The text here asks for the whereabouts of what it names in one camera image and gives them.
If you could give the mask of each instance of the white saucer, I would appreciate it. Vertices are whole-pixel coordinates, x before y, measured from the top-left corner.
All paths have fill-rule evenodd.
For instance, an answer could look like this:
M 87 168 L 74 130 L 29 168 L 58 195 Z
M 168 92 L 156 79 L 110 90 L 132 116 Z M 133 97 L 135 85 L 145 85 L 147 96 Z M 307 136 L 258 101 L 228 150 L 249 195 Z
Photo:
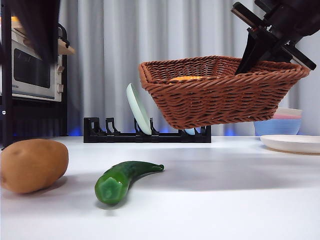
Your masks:
M 129 85 L 126 87 L 126 97 L 128 99 L 133 116 L 141 131 L 146 135 L 151 135 L 150 118 L 148 117 L 146 109 L 143 103 L 140 101 L 138 92 L 132 83 L 129 83 Z
M 263 135 L 260 139 L 267 147 L 275 150 L 303 154 L 320 154 L 320 136 Z

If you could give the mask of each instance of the blue light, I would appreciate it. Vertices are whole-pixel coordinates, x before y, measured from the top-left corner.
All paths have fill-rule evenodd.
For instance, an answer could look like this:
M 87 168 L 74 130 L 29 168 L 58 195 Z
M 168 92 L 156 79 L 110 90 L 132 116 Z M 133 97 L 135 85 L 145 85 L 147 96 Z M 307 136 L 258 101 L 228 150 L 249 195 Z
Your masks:
M 236 136 L 236 133 L 233 128 L 227 127 L 224 131 L 225 136 Z
M 168 132 L 169 132 L 169 128 L 168 128 L 168 127 L 162 127 L 162 128 L 160 129 L 160 133 L 166 134 L 166 133 L 168 133 Z
M 82 136 L 80 127 L 75 127 L 68 133 L 69 136 Z

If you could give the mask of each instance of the orange object in basket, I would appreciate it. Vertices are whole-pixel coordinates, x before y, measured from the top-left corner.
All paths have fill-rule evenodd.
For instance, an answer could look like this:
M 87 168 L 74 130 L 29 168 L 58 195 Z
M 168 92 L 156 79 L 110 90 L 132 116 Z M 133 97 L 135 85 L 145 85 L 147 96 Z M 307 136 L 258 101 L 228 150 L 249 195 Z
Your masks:
M 175 78 L 172 78 L 171 80 L 190 80 L 190 79 L 201 79 L 204 78 L 204 76 L 177 76 Z

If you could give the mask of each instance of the blue bowl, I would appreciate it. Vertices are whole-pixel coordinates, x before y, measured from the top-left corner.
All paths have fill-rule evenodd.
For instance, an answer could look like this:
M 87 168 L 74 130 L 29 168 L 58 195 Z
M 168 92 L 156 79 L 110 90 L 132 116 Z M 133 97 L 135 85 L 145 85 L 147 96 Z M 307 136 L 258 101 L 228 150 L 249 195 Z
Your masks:
M 270 119 L 255 121 L 255 135 L 296 135 L 301 126 L 301 119 Z

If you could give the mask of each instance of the oven window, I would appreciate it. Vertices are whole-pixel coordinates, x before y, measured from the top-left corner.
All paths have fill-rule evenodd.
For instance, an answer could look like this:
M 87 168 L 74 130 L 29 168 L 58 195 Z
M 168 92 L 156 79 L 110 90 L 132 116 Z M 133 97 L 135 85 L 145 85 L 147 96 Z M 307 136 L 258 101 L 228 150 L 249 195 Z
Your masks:
M 16 81 L 50 88 L 50 65 L 17 48 L 14 49 L 13 69 Z

